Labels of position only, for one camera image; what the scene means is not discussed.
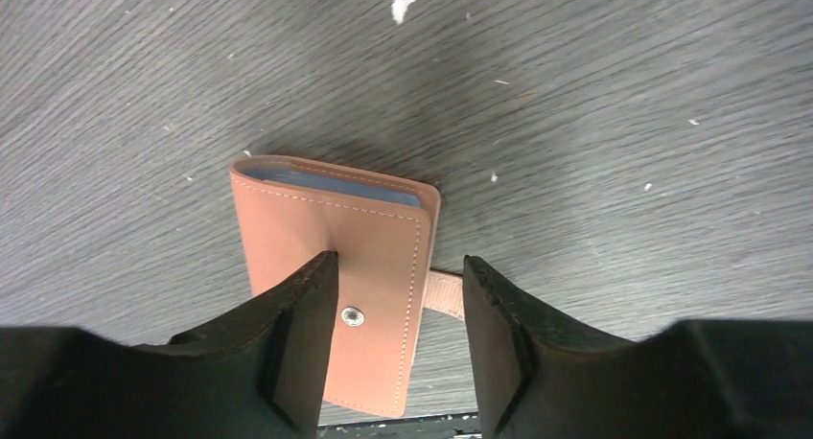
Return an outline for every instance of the tan leather wallet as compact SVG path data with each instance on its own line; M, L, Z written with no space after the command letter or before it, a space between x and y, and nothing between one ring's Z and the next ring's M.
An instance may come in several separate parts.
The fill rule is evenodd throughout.
M403 415L422 308L463 318L460 278L430 271L440 194L424 183L289 156L242 159L230 172L255 295L317 253L338 252L324 399Z

